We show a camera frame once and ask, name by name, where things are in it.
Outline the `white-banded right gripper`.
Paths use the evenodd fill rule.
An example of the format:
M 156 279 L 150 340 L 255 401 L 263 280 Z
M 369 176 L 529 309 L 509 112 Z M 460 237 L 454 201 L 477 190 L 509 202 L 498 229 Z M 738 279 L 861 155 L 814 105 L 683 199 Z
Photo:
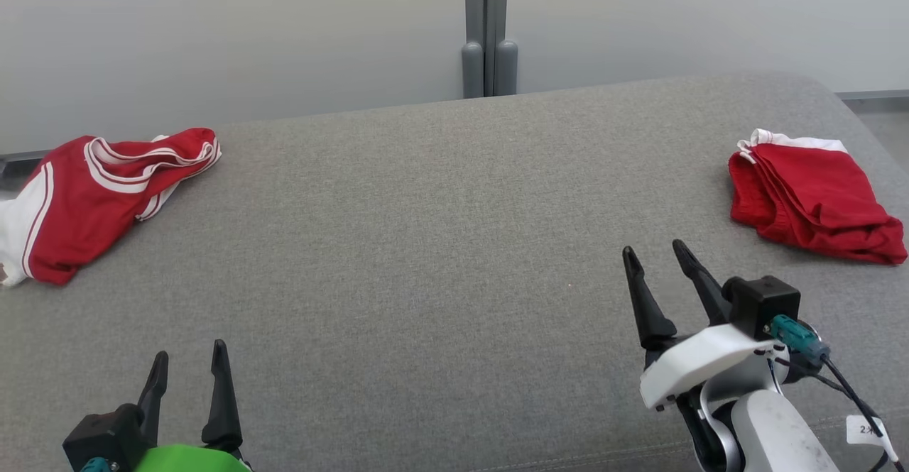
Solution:
M 778 390 L 787 368 L 773 372 L 773 367 L 777 358 L 789 359 L 788 348 L 773 339 L 756 341 L 728 324 L 731 303 L 717 279 L 684 241 L 673 239 L 672 247 L 682 272 L 695 286 L 711 327 L 671 347 L 647 366 L 640 378 L 643 403 L 655 410 L 697 387 L 704 388 L 708 403 L 761 389 Z M 646 351 L 665 349 L 676 337 L 676 326 L 653 297 L 645 268 L 632 246 L 624 246 L 623 262 L 640 345 Z

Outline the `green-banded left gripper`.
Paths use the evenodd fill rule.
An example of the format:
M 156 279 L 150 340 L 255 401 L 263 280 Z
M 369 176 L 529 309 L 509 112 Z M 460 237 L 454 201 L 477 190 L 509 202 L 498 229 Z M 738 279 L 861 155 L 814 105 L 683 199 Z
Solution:
M 236 391 L 224 340 L 214 340 L 211 373 L 213 395 L 201 440 L 205 447 L 168 445 L 157 447 L 161 400 L 168 390 L 166 351 L 159 351 L 147 375 L 138 407 L 142 414 L 139 431 L 149 449 L 134 472 L 253 472 L 241 459 L 225 451 L 239 451 L 243 443 Z

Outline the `red shorts with white stripe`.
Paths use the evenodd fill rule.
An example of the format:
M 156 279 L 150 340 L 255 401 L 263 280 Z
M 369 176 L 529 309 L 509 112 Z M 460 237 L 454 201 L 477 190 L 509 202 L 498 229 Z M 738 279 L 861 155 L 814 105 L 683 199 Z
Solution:
M 731 219 L 768 241 L 833 258 L 900 265 L 905 227 L 878 203 L 840 140 L 753 130 L 728 162 Z

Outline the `red white basketball jersey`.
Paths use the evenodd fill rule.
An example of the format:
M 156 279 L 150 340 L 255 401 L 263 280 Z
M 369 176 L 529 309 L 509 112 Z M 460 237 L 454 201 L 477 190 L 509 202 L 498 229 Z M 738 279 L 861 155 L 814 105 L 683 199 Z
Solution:
M 0 285 L 68 284 L 221 154 L 205 127 L 146 141 L 82 136 L 58 146 L 14 198 L 0 201 Z

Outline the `grey partition post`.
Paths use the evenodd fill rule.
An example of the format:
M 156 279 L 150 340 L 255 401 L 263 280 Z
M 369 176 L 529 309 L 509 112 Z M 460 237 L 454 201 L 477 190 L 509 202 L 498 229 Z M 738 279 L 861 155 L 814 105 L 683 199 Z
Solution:
M 518 92 L 518 45 L 506 37 L 508 0 L 465 0 L 463 97 Z

